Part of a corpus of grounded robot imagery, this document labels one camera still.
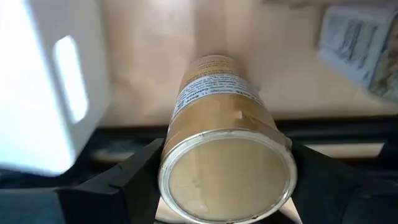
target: cylindrical can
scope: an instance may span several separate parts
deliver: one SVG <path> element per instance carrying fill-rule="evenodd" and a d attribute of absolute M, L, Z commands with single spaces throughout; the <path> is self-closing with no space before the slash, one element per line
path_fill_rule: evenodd
<path fill-rule="evenodd" d="M 252 223 L 278 210 L 297 180 L 290 141 L 231 58 L 185 73 L 159 171 L 165 203 L 195 223 Z"/>

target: can lid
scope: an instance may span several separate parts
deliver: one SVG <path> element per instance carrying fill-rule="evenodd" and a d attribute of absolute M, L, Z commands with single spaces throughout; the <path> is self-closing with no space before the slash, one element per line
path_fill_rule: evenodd
<path fill-rule="evenodd" d="M 249 130 L 186 139 L 160 169 L 167 205 L 197 223 L 252 223 L 278 210 L 297 180 L 285 145 Z"/>

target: white container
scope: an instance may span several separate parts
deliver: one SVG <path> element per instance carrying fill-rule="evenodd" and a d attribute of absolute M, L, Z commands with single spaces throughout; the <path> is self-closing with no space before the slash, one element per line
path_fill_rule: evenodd
<path fill-rule="evenodd" d="M 0 1 L 0 168 L 68 170 L 109 105 L 95 0 Z"/>
<path fill-rule="evenodd" d="M 393 26 L 397 15 L 394 6 L 329 7 L 323 19 L 318 56 L 361 87 L 398 101 L 397 67 L 386 67 L 386 63 L 397 60 L 392 54 L 398 50 L 392 43 L 398 32 Z"/>

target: can label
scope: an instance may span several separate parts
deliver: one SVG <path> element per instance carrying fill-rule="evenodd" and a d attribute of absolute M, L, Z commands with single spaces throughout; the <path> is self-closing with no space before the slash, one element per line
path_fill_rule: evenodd
<path fill-rule="evenodd" d="M 180 92 L 172 120 L 178 112 L 193 101 L 204 96 L 220 93 L 246 96 L 263 105 L 257 91 L 245 79 L 229 74 L 207 75 L 192 81 Z"/>

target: metal rim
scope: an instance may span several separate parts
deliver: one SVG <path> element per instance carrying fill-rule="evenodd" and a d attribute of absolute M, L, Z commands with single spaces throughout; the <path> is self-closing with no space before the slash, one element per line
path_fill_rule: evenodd
<path fill-rule="evenodd" d="M 269 137 L 261 134 L 255 133 L 248 129 L 219 129 L 219 130 L 212 130 L 212 131 L 204 131 L 202 133 L 198 133 L 193 135 L 189 138 L 186 138 L 184 141 L 180 142 L 176 145 L 165 158 L 165 161 L 160 166 L 159 171 L 159 189 L 162 195 L 164 202 L 176 213 L 180 216 L 186 218 L 187 220 L 193 221 L 195 223 L 202 223 L 202 224 L 221 224 L 225 223 L 225 221 L 212 221 L 212 220 L 204 220 L 198 217 L 195 217 L 188 212 L 184 211 L 176 201 L 173 199 L 170 188 L 169 188 L 169 179 L 171 171 L 176 164 L 176 162 L 188 151 L 197 147 L 201 144 L 208 143 L 214 140 L 220 139 L 228 139 L 228 138 L 241 138 L 241 139 L 248 139 L 252 141 L 256 141 L 260 144 L 265 145 L 267 148 L 274 150 L 281 160 L 283 161 L 288 175 L 290 179 L 286 181 L 285 188 L 283 190 L 283 194 L 278 199 L 277 203 L 274 204 L 271 209 L 264 210 L 256 215 L 242 218 L 240 220 L 233 220 L 228 221 L 228 223 L 236 223 L 236 224 L 247 224 L 252 223 L 258 220 L 262 220 L 265 217 L 268 217 L 272 213 L 276 212 L 281 206 L 283 206 L 286 201 L 292 195 L 292 192 L 295 188 L 295 184 L 297 181 L 297 170 L 295 161 L 289 149 L 287 149 L 287 145 L 281 145 L 276 143 Z"/>

